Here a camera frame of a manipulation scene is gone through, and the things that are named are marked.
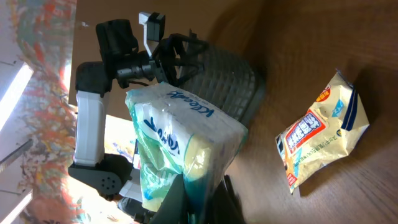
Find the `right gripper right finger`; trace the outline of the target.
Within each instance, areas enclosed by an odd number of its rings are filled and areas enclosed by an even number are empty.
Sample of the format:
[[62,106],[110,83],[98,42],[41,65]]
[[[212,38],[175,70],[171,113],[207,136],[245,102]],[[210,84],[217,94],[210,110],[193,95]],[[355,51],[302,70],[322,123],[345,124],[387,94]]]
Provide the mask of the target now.
[[225,175],[211,201],[211,224],[245,223],[231,179],[228,175]]

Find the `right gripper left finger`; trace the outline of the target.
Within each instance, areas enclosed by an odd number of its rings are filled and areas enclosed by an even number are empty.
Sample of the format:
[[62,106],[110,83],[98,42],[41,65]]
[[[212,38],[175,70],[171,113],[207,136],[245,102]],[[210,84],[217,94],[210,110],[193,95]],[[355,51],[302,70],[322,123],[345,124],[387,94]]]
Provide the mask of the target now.
[[185,192],[183,175],[174,179],[160,208],[150,219],[149,224],[187,224],[188,199]]

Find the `grey plastic mesh basket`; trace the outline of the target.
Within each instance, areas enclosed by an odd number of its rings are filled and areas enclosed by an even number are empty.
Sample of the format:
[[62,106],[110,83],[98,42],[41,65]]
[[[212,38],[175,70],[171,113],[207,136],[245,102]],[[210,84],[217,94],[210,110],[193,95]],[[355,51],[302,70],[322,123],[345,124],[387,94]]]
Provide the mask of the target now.
[[203,69],[183,67],[180,75],[189,75],[190,79],[181,89],[208,101],[248,127],[265,95],[264,78],[239,55],[214,45],[194,59],[203,64]]

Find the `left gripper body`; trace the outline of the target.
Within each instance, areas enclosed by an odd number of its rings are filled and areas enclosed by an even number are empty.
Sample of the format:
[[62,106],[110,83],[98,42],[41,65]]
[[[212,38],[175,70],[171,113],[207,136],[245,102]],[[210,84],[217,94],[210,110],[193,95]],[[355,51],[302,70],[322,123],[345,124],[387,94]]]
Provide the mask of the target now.
[[205,70],[199,55],[208,50],[208,42],[197,38],[191,30],[189,36],[174,33],[159,42],[153,58],[160,63],[162,71],[157,78],[159,83],[181,86],[189,79]]

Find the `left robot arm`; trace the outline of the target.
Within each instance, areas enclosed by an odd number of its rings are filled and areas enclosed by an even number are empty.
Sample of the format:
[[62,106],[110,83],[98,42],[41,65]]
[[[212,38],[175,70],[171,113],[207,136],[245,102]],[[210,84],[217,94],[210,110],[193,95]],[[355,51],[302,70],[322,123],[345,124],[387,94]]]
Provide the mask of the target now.
[[127,19],[116,19],[96,25],[100,62],[85,62],[76,70],[76,146],[70,176],[97,190],[106,200],[119,195],[129,181],[131,165],[121,156],[104,151],[106,109],[113,81],[122,89],[140,84],[141,79],[156,79],[173,86],[191,79],[177,77],[176,67],[203,68],[196,61],[209,43],[190,35],[170,34],[164,38],[165,16],[153,13],[144,24],[144,40],[157,42],[154,50],[139,51],[137,39]]

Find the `large cream wet-wipes packet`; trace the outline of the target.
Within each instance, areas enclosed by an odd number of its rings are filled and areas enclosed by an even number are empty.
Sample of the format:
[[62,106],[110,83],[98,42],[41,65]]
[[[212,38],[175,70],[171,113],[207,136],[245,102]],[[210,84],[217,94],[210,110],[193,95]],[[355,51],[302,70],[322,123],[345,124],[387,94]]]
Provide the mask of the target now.
[[290,192],[348,156],[368,126],[358,91],[338,70],[307,112],[275,137]]

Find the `teal tissue pack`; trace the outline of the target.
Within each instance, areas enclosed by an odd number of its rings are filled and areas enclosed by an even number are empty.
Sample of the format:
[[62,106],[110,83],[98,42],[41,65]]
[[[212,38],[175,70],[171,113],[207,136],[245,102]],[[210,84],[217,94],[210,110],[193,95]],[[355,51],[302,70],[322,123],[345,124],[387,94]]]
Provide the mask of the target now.
[[181,174],[200,213],[244,145],[248,129],[188,91],[158,83],[127,92],[125,104],[139,142],[142,205],[158,211]]

